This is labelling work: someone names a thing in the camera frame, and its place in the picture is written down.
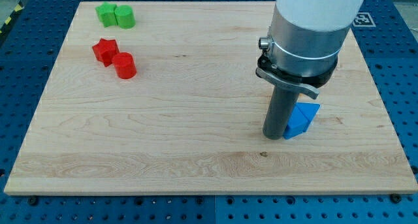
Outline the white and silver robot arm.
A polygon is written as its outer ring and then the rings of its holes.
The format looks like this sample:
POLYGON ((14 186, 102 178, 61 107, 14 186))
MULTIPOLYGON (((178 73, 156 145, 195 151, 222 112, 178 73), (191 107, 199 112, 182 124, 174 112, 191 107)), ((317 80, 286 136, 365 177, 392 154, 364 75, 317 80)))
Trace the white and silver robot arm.
POLYGON ((259 39, 256 75, 277 88, 312 99, 330 78, 364 0, 276 0, 259 39))

